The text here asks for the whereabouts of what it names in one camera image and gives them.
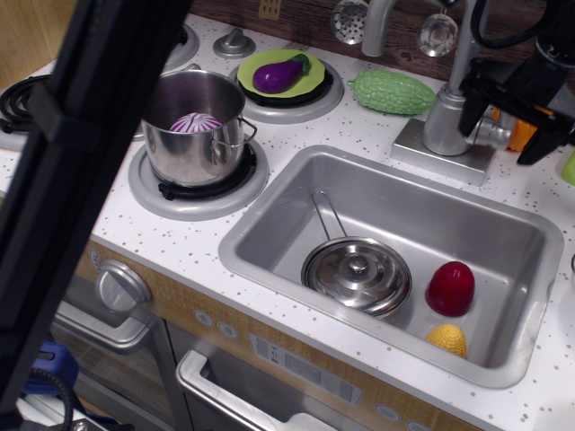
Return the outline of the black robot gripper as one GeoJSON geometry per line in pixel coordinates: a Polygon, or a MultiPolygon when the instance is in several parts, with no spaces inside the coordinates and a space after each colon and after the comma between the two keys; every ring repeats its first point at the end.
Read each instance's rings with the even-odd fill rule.
{"type": "Polygon", "coordinates": [[[535,126],[526,142],[518,164],[535,164],[561,145],[571,142],[574,114],[569,104],[552,104],[574,70],[574,3],[548,1],[541,19],[531,28],[500,40],[485,39],[481,21],[485,1],[475,4],[471,30],[480,45],[500,49],[533,38],[535,51],[517,65],[474,59],[462,81],[464,105],[459,131],[469,137],[488,106],[494,105],[508,114],[535,126]]]}

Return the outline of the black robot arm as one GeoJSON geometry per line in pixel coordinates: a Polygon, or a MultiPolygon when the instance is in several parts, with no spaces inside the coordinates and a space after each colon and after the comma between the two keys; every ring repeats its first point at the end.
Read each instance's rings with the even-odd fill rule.
{"type": "Polygon", "coordinates": [[[272,178],[242,214],[182,222],[127,189],[129,135],[158,77],[183,2],[76,11],[45,101],[63,125],[32,132],[1,212],[3,357],[31,345],[92,242],[152,279],[156,313],[367,427],[434,427],[430,405],[484,429],[574,426],[574,191],[556,160],[535,172],[508,154],[486,191],[378,163],[351,145],[399,119],[342,103],[309,125],[265,127],[272,178]],[[319,238],[305,202],[323,189],[363,234],[391,244],[415,279],[402,330],[254,266],[239,250],[297,268],[319,238]]]}

